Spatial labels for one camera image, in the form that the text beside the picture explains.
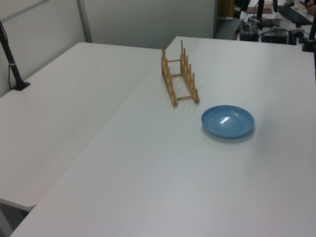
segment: cable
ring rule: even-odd
[[[9,87],[10,87],[10,90],[12,90],[11,83],[10,83],[10,65],[9,65]]]
[[[3,30],[3,32],[4,32],[5,39],[8,42],[8,36],[6,35],[5,29],[4,29],[1,21],[0,21],[0,26],[1,26],[2,30]]]
[[[253,24],[255,24],[255,12],[256,12],[256,8],[259,4],[259,1],[257,2],[257,4],[255,5],[255,8],[253,9],[253,22],[251,24],[251,30],[253,31]]]
[[[262,34],[258,35],[259,37],[260,36],[263,36],[265,34],[268,34],[268,33],[272,33],[272,32],[278,32],[278,31],[287,31],[287,32],[290,32],[289,30],[286,30],[286,29],[278,29],[278,30],[270,30],[270,31],[266,31],[266,32],[263,32]]]

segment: white tabletop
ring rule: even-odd
[[[313,54],[176,38],[168,59],[180,39],[200,104],[172,106],[158,60],[12,237],[315,236]],[[202,113],[225,104],[251,112],[254,133],[205,132]]]
[[[79,43],[0,99],[0,202],[46,194],[139,80],[157,49]]]

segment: desk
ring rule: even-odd
[[[30,211],[159,56],[79,43],[3,96],[0,202]]]
[[[315,235],[314,55],[177,37],[168,59],[180,39],[200,104],[171,105],[158,60],[12,237]],[[255,132],[205,132],[202,113],[222,104],[250,111]]]

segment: white wall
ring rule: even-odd
[[[49,0],[3,23],[23,80],[78,42],[84,42],[75,0]],[[0,48],[0,97],[9,91],[8,62]]]
[[[94,43],[161,48],[176,36],[212,38],[217,0],[82,0]]]

